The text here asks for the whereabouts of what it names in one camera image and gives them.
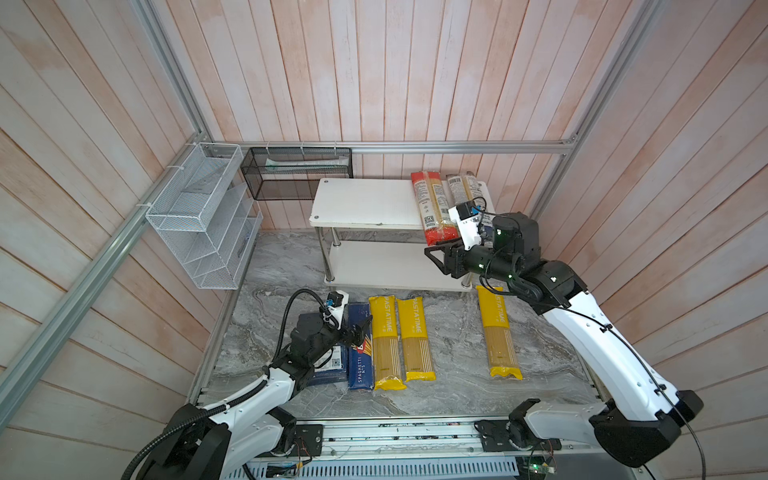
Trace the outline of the red spaghetti pack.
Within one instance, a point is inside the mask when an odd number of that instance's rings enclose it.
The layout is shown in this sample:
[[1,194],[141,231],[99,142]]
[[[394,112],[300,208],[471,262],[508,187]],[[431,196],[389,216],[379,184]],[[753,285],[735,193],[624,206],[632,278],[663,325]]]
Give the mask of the red spaghetti pack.
[[411,182],[427,245],[457,239],[459,232],[450,219],[450,205],[440,175],[430,171],[414,172]]

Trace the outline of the blue white-label spaghetti pack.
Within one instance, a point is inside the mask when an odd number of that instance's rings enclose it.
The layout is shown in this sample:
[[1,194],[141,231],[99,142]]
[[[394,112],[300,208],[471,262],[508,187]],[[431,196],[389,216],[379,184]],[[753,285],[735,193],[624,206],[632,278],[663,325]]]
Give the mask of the blue white-label spaghetti pack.
[[488,197],[483,194],[480,182],[471,173],[449,175],[447,184],[454,200],[449,209],[449,219],[455,225],[466,219],[481,221],[484,228],[492,227],[492,217],[488,214]]

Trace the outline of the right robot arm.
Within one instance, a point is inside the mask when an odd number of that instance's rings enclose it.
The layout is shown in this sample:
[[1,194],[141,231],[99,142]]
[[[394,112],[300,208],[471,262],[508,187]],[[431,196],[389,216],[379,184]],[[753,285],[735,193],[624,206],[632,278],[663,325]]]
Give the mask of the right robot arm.
[[703,400],[665,380],[606,317],[586,283],[566,263],[541,256],[538,224],[522,213],[493,214],[471,202],[448,210],[460,234],[425,248],[445,275],[478,277],[493,298],[516,297],[554,326],[607,389],[605,402],[557,404],[530,398],[507,421],[480,420],[486,449],[534,452],[550,440],[601,447],[638,468],[690,430]]

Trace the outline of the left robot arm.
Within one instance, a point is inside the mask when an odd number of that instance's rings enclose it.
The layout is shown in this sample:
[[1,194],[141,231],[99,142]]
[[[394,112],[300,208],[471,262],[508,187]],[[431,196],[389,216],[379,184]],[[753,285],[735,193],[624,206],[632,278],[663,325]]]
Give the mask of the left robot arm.
[[321,313],[299,316],[291,341],[258,380],[205,408],[187,404],[140,450],[124,479],[220,479],[277,448],[292,452],[295,418],[282,406],[304,389],[337,345],[361,346],[373,317],[336,327]]

